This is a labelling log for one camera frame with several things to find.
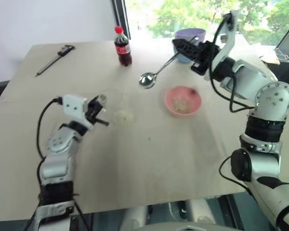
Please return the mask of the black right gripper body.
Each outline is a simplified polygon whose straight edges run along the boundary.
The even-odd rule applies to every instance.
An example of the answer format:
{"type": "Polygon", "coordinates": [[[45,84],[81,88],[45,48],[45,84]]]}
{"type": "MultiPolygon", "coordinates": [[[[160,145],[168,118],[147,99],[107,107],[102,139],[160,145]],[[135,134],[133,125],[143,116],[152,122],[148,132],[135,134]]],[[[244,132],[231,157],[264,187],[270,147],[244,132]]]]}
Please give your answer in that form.
{"type": "Polygon", "coordinates": [[[211,49],[213,48],[213,58],[219,53],[219,46],[212,42],[200,42],[192,51],[192,61],[194,64],[191,70],[203,76],[209,68],[211,59],[211,49]]]}

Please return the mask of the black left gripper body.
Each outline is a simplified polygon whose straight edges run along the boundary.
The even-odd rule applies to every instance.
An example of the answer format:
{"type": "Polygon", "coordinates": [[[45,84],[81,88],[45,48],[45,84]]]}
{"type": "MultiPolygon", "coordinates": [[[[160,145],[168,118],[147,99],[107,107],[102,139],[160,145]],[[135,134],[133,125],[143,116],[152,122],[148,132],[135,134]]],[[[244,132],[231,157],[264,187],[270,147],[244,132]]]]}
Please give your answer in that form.
{"type": "Polygon", "coordinates": [[[85,114],[87,120],[94,125],[96,123],[96,116],[99,113],[99,102],[98,97],[95,96],[89,103],[88,103],[88,110],[85,114]]]}

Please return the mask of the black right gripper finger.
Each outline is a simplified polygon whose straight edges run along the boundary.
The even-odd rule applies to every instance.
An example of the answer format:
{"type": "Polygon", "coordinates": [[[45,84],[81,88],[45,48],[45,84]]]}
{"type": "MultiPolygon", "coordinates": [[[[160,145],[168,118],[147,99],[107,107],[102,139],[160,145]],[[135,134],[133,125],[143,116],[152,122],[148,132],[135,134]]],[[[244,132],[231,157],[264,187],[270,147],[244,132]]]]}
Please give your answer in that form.
{"type": "Polygon", "coordinates": [[[178,52],[201,52],[201,48],[192,41],[186,39],[173,39],[172,43],[178,52]]]}
{"type": "Polygon", "coordinates": [[[200,63],[200,51],[180,51],[179,53],[192,62],[200,63]]]}

